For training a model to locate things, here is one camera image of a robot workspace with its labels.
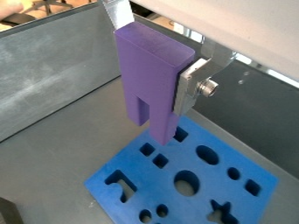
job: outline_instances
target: gray metal wall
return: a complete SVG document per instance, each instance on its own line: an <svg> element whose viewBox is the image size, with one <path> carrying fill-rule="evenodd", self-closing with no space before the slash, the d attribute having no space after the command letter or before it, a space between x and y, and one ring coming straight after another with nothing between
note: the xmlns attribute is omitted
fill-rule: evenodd
<svg viewBox="0 0 299 224"><path fill-rule="evenodd" d="M119 76L96 3L0 32L0 141Z"/></svg>

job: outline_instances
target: purple block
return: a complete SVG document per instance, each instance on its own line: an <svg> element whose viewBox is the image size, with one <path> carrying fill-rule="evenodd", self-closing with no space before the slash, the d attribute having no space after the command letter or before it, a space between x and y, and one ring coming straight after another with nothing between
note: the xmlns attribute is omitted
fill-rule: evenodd
<svg viewBox="0 0 299 224"><path fill-rule="evenodd" d="M165 144L179 122L173 114L177 73L192 63L195 52L137 22L115 35L127 115L136 125L149 118L149 134Z"/></svg>

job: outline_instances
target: gray floor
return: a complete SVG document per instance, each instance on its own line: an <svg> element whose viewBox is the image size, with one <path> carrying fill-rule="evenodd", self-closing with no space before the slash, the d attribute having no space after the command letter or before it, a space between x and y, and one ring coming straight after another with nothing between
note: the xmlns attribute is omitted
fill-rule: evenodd
<svg viewBox="0 0 299 224"><path fill-rule="evenodd" d="M260 223L298 224L298 179L196 112L188 116L279 177ZM127 119L117 79L0 143L0 197L25 224L112 223L83 182L144 128Z"/></svg>

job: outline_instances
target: screw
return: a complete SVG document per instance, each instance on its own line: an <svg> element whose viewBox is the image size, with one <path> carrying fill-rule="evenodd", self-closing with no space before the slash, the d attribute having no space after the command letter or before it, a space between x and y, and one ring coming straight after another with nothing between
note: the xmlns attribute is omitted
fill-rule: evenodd
<svg viewBox="0 0 299 224"><path fill-rule="evenodd" d="M219 84L208 78L207 80L197 83L197 92L200 95L204 95L205 97L211 97L216 89L219 87Z"/></svg>

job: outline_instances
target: metal bracket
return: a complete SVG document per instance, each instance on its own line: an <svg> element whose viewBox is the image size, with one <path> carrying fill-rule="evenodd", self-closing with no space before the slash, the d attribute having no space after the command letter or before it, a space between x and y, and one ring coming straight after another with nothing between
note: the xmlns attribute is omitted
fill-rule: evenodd
<svg viewBox="0 0 299 224"><path fill-rule="evenodd" d="M103 4L115 29L121 28L135 21L128 0L103 0Z"/></svg>
<svg viewBox="0 0 299 224"><path fill-rule="evenodd" d="M203 41L200 53L209 59L199 59L184 70L179 78L173 104L173 113L177 116L192 108L199 95L207 97L213 95L217 83L211 80L211 76L227 67L236 58L233 51L208 38Z"/></svg>

